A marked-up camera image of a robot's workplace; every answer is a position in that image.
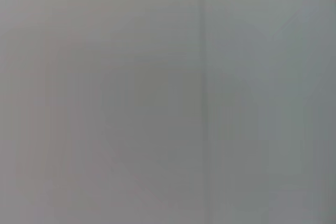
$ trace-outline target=white wall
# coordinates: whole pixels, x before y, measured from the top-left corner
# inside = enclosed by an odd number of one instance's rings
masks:
[[[203,223],[197,0],[2,0],[3,223]]]
[[[206,0],[213,223],[332,223],[334,1]]]

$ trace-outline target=gray surface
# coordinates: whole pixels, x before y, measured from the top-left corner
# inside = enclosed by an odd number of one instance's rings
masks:
[[[334,0],[206,10],[214,224],[334,223]]]
[[[2,223],[204,223],[197,0],[4,0]]]

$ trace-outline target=gray wall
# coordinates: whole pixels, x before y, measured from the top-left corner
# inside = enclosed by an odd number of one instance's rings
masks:
[[[334,1],[1,0],[1,221],[332,223]]]
[[[197,0],[2,0],[3,223],[204,223]]]
[[[334,223],[334,0],[206,0],[213,223]]]

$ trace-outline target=vertical line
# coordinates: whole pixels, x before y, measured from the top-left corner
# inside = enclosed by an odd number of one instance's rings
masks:
[[[199,6],[199,56],[201,60],[201,113],[202,113],[202,151],[203,151],[203,185],[204,185],[204,224],[213,224],[212,212],[212,166],[211,147],[209,142],[209,104],[208,104],[208,64],[206,56],[206,3],[205,0],[198,0]]]

